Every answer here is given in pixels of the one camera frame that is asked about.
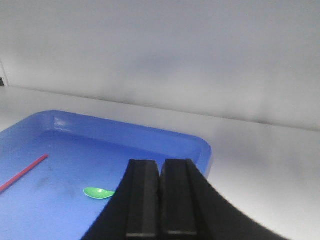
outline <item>plastic spoon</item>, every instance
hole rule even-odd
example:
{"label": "plastic spoon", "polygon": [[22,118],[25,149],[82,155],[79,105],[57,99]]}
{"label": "plastic spoon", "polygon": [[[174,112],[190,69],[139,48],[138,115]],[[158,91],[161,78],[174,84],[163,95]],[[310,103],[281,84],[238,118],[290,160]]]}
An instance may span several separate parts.
{"label": "plastic spoon", "polygon": [[115,194],[114,191],[108,191],[96,187],[86,187],[83,189],[83,192],[85,195],[93,199],[107,199]]}

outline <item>plastic tray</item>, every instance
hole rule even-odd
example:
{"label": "plastic tray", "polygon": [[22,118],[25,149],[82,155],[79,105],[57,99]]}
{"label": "plastic tray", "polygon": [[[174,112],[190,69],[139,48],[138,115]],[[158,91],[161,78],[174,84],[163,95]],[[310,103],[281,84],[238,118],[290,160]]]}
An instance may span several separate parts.
{"label": "plastic tray", "polygon": [[63,111],[36,113],[0,133],[0,185],[44,154],[49,157],[0,193],[6,240],[80,239],[115,190],[130,159],[192,159],[204,174],[210,146],[196,136]]}

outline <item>white table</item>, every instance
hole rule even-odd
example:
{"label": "white table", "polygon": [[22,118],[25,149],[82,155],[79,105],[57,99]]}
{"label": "white table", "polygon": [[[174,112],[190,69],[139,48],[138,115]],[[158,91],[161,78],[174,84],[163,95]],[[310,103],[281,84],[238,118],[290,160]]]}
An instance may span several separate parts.
{"label": "white table", "polygon": [[286,238],[320,239],[320,132],[0,87],[0,131],[45,110],[201,137],[213,151],[208,181],[229,202]]}

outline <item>green spoon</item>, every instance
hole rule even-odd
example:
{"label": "green spoon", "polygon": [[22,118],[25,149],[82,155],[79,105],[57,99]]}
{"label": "green spoon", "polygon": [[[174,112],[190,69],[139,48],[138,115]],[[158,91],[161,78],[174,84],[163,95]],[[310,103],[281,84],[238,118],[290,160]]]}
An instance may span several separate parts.
{"label": "green spoon", "polygon": [[83,189],[83,192],[85,195],[93,199],[107,199],[115,194],[114,191],[108,191],[96,187],[86,187]]}

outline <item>white backdrop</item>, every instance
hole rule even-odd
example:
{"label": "white backdrop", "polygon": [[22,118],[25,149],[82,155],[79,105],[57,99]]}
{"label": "white backdrop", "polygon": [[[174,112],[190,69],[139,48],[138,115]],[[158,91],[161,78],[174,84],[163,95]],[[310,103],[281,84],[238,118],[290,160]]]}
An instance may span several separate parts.
{"label": "white backdrop", "polygon": [[320,131],[319,13],[318,0],[2,0],[4,80]]}

